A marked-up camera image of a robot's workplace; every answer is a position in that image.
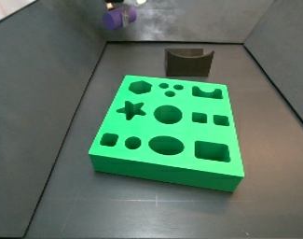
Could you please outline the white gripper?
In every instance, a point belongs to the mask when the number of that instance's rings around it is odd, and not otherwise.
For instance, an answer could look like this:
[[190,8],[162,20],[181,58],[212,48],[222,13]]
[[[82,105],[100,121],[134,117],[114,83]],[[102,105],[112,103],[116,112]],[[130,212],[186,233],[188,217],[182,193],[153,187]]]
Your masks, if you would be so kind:
[[[125,4],[129,6],[140,6],[142,5],[146,0],[104,0],[105,1],[105,8],[108,10],[113,9],[113,5],[112,4]],[[122,7],[122,26],[128,26],[128,20],[129,20],[129,6],[124,6]]]

